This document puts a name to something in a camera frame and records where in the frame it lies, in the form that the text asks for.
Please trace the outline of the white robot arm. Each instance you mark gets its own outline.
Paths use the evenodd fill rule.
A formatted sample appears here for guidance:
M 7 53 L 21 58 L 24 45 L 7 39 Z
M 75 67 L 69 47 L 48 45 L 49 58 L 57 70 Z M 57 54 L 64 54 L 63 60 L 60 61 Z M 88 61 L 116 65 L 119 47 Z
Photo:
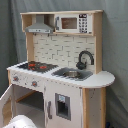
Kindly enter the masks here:
M 3 128 L 38 128 L 34 122 L 25 115 L 18 115 L 12 118 L 8 125 Z

